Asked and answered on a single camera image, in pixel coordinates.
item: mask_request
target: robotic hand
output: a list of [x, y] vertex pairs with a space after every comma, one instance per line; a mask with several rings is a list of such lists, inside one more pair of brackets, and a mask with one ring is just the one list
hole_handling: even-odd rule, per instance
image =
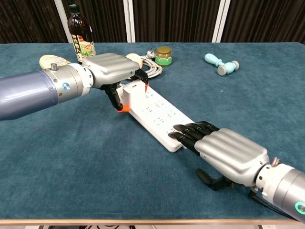
[[[208, 122], [175, 125], [168, 135], [212, 165], [223, 176], [211, 178], [202, 169], [196, 174], [213, 190], [240, 184], [252, 187], [249, 197], [271, 210], [305, 223], [305, 174], [275, 158], [269, 163], [267, 150], [240, 134]], [[256, 193], [260, 190], [263, 199]]]
[[87, 94], [104, 90], [118, 112], [128, 112], [116, 88], [122, 80], [148, 76], [137, 62], [114, 53], [84, 59], [82, 65], [52, 64], [50, 69], [0, 79], [0, 121], [12, 120]]

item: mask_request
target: curtain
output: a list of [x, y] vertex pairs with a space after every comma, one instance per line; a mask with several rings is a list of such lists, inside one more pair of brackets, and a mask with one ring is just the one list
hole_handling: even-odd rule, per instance
[[211, 42], [220, 0], [133, 0], [136, 42]]
[[0, 0], [0, 43], [67, 42], [53, 0]]
[[221, 41], [305, 43], [305, 1], [231, 0]]
[[67, 18], [69, 5], [80, 6], [92, 28], [94, 42], [127, 42], [123, 0], [62, 0]]

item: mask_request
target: power outlet socket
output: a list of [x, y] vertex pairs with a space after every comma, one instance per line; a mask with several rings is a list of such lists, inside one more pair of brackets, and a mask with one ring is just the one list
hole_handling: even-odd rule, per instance
[[189, 117], [151, 87], [145, 92], [145, 84], [140, 80], [126, 84], [117, 91], [125, 104], [131, 104], [129, 113], [168, 151], [176, 152], [183, 146], [167, 134], [175, 131], [173, 126], [176, 124], [193, 123]]

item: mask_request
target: toy hammer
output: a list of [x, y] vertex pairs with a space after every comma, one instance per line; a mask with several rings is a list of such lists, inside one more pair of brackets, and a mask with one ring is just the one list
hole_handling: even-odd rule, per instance
[[217, 72], [219, 75], [224, 76], [226, 74], [230, 74], [233, 71], [236, 71], [239, 68], [239, 63], [237, 61], [232, 61], [228, 63], [223, 63], [223, 60], [218, 59], [213, 54], [206, 54], [204, 56], [204, 60], [208, 63], [214, 64], [217, 68]]

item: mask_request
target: wooden table edge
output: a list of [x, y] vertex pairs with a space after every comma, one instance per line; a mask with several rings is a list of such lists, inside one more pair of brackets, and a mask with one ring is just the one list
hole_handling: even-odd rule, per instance
[[196, 224], [301, 224], [291, 219], [0, 219], [0, 226], [29, 225], [196, 225]]

